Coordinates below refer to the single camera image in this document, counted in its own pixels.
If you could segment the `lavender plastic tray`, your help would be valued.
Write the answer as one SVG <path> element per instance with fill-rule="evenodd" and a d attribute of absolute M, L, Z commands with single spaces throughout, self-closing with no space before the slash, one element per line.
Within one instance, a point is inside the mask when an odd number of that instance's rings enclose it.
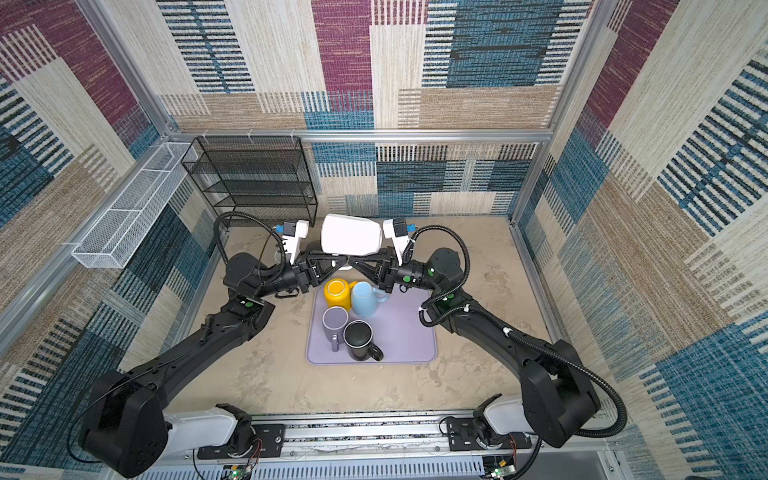
<path fill-rule="evenodd" d="M 403 293 L 397 287 L 385 300 L 382 294 L 374 296 L 379 300 L 378 307 L 366 322 L 373 329 L 374 343 L 383 350 L 383 364 L 423 364 L 436 358 L 435 331 L 422 326 L 418 318 L 418 308 L 428 297 L 429 293 L 424 290 L 410 289 Z M 323 293 L 316 291 L 306 358 L 314 365 L 354 364 L 344 343 L 337 351 L 332 350 L 322 326 L 327 308 Z"/>

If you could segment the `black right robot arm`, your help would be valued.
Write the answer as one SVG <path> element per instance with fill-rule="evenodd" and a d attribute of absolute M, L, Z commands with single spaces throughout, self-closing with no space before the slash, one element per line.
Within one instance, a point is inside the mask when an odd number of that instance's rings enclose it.
<path fill-rule="evenodd" d="M 543 441 L 563 446 L 571 437 L 605 438 L 612 428 L 587 429 L 600 400 L 575 350 L 564 341 L 550 344 L 511 327 L 483 308 L 460 286 L 465 279 L 459 254 L 436 250 L 427 262 L 400 264 L 392 249 L 353 256 L 349 265 L 390 292 L 396 285 L 429 291 L 437 297 L 422 305 L 423 326 L 441 326 L 492 355 L 517 377 L 524 417 Z"/>

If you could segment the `black ceramic mug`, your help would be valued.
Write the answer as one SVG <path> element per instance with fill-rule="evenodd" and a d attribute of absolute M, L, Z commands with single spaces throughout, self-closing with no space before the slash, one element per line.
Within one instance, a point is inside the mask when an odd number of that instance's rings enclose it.
<path fill-rule="evenodd" d="M 355 361 L 373 359 L 380 362 L 384 359 L 383 351 L 374 343 L 374 331 L 365 321 L 354 320 L 349 323 L 344 329 L 343 340 Z"/>

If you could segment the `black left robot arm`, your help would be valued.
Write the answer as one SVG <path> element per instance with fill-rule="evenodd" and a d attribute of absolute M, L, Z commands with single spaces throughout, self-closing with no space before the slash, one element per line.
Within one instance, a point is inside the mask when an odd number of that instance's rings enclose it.
<path fill-rule="evenodd" d="M 270 295 L 299 291 L 328 280 L 348 265 L 347 255 L 305 251 L 294 263 L 268 267 L 249 253 L 229 258 L 224 283 L 228 300 L 189 337 L 126 373 L 110 371 L 93 384 L 85 411 L 71 427 L 75 442 L 126 478 L 160 458 L 208 449 L 226 457 L 253 454 L 257 445 L 250 414 L 228 403 L 186 414 L 167 415 L 170 402 L 198 375 L 231 350 L 252 340 L 274 312 Z"/>

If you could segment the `white ceramic mug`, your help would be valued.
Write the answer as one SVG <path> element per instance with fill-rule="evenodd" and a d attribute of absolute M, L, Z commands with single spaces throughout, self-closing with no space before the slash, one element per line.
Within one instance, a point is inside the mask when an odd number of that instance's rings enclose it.
<path fill-rule="evenodd" d="M 381 225 L 367 218 L 328 214 L 322 223 L 324 253 L 366 256 L 379 251 L 382 239 Z"/>

